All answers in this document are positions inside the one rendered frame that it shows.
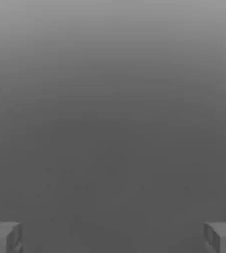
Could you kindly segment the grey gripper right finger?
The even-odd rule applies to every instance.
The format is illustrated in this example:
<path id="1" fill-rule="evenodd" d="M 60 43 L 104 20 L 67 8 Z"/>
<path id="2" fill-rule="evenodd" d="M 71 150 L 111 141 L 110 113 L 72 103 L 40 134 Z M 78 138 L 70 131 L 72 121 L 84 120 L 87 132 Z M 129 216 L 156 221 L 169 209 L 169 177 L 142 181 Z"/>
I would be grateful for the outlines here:
<path id="1" fill-rule="evenodd" d="M 207 253 L 226 253 L 226 222 L 205 222 L 203 233 Z"/>

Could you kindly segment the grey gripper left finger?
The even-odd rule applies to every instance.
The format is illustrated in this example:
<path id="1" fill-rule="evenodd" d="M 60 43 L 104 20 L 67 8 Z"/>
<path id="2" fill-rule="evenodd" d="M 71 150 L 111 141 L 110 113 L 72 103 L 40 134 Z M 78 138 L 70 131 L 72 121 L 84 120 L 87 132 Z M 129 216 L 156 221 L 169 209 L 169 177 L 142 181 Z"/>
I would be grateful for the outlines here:
<path id="1" fill-rule="evenodd" d="M 24 253 L 21 222 L 0 222 L 0 253 Z"/>

